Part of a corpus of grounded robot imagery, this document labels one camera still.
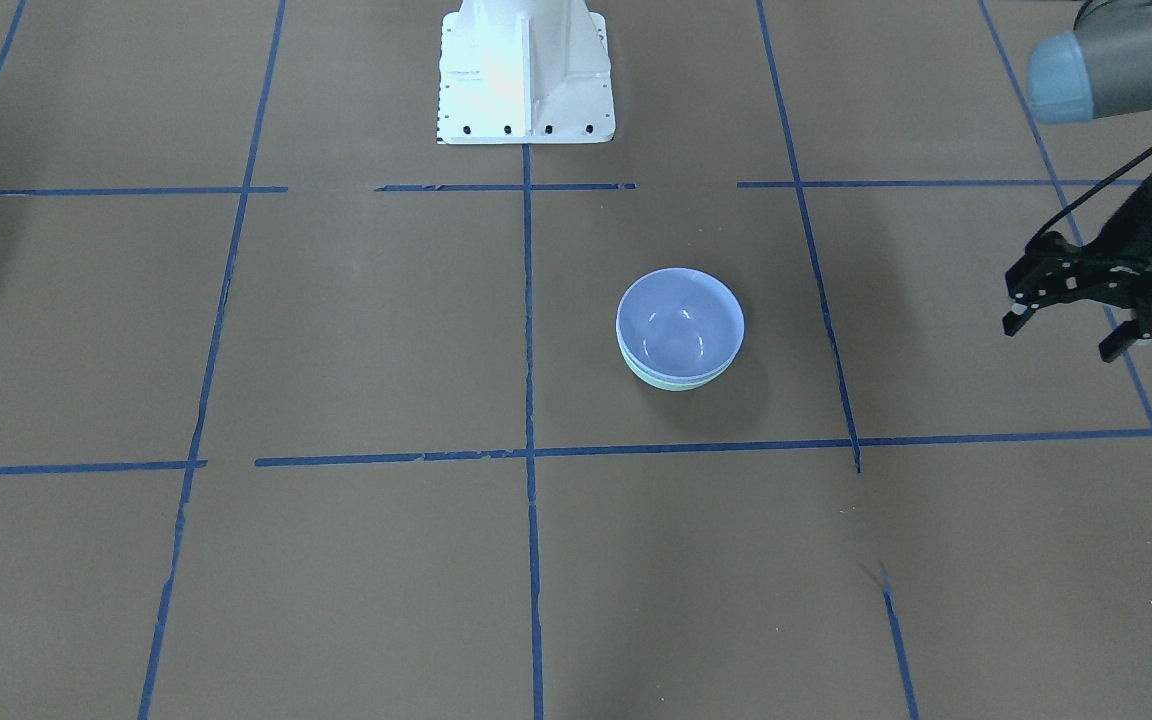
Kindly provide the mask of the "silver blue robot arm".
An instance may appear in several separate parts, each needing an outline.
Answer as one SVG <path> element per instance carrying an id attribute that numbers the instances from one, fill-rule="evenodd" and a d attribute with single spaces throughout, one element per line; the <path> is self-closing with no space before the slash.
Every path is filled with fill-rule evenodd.
<path id="1" fill-rule="evenodd" d="M 1152 111 L 1152 1 L 1079 5 L 1068 32 L 1030 53 L 1026 101 L 1043 124 Z M 1130 314 L 1098 347 L 1106 363 L 1152 341 L 1152 172 L 1085 245 L 1066 240 L 1056 219 L 1043 223 L 1005 283 L 1006 336 L 1046 306 L 1087 300 Z"/>

